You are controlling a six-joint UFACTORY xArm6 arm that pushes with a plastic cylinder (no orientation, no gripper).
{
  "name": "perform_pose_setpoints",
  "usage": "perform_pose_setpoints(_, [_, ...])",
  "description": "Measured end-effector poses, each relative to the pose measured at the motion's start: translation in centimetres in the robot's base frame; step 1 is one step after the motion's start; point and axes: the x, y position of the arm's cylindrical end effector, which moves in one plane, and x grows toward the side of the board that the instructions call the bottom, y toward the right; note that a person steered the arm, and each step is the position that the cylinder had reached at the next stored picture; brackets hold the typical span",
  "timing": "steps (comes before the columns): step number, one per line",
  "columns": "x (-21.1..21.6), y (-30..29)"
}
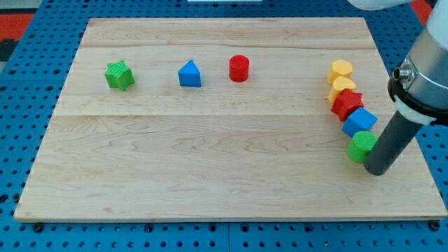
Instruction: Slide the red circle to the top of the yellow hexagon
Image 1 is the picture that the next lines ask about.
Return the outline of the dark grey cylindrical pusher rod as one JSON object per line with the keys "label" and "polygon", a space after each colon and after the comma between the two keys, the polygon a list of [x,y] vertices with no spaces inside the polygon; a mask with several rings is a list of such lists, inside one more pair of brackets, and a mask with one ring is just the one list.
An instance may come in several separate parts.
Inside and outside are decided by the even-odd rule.
{"label": "dark grey cylindrical pusher rod", "polygon": [[375,176],[385,174],[422,127],[396,111],[367,155],[365,169]]}

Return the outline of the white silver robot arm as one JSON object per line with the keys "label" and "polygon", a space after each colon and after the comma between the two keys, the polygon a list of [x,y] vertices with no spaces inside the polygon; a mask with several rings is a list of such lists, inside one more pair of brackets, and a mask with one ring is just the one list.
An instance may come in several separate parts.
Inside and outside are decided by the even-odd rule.
{"label": "white silver robot arm", "polygon": [[425,27],[388,81],[396,112],[363,163],[376,176],[424,125],[447,125],[447,0],[431,3]]}

